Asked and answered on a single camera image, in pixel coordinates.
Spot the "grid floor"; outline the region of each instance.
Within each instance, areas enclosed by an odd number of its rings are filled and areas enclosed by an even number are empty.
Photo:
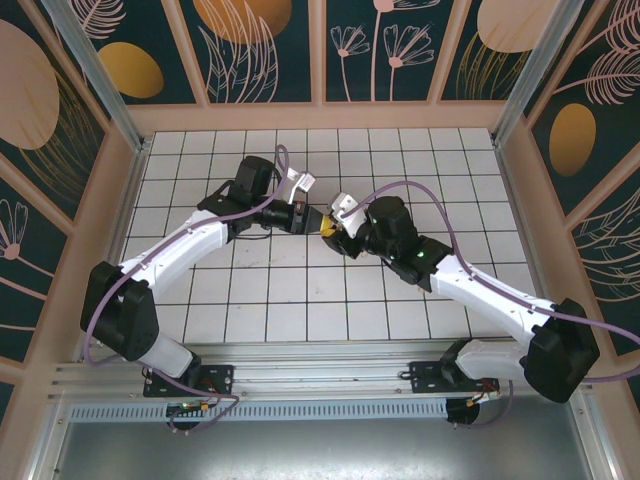
[[[469,262],[535,293],[489,134],[477,128],[159,132],[124,258],[181,225],[235,177],[244,155],[273,158],[276,143],[289,149],[293,168],[317,177],[300,199],[325,210],[339,191],[361,200],[396,180],[423,183],[444,201]],[[389,194],[408,203],[421,233],[450,243],[424,193]],[[213,252],[156,302],[162,330],[187,344],[505,335],[462,305],[404,284],[378,258],[345,260],[319,235],[276,230]]]

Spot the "enclosure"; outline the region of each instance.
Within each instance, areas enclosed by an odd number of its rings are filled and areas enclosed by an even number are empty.
[[[565,405],[516,383],[500,425],[454,430],[461,395],[399,372],[513,338],[319,233],[254,226],[156,299],[163,333],[233,366],[241,402],[202,436],[171,435],[139,366],[83,361],[80,329],[99,262],[282,144],[316,177],[296,199],[420,183],[481,271],[640,334],[639,28],[637,0],[2,2],[0,476],[640,478],[637,377]],[[388,194],[450,243],[429,196]],[[593,330],[590,376],[638,365]]]

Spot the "flower illustration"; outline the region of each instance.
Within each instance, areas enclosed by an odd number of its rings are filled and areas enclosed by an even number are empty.
[[[433,7],[440,3],[440,0],[422,0],[410,2],[408,0],[373,0],[373,6],[381,13],[388,13],[394,10],[418,10],[420,8]]]
[[[344,91],[347,95],[347,101],[351,101],[349,95],[349,86],[347,85],[347,74],[344,68],[344,59],[352,55],[360,55],[369,51],[369,43],[365,42],[366,36],[360,27],[346,27],[344,32],[340,27],[331,29],[331,40],[340,56],[340,65],[342,66],[342,81],[344,83]]]
[[[16,202],[12,214],[9,202],[0,200],[0,258],[15,260],[20,256],[20,243],[27,227],[29,210],[20,202]]]
[[[396,68],[420,65],[433,60],[433,50],[428,50],[431,37],[428,34],[429,26],[406,27],[398,38],[398,25],[384,29],[384,46],[391,66],[391,79],[389,81],[389,100],[393,101],[393,79]]]

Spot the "table surface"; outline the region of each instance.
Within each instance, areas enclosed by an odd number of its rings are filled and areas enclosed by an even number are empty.
[[[426,185],[444,201],[467,261],[535,293],[489,134],[479,128],[158,132],[123,258],[181,225],[235,177],[244,155],[273,158],[276,143],[294,169],[317,177],[299,198],[323,211],[339,191],[362,200],[397,180]],[[423,192],[388,194],[405,200],[420,233],[450,244]],[[276,230],[203,258],[156,303],[161,329],[187,344],[506,336],[462,305],[406,285],[378,258],[345,260],[319,235]]]

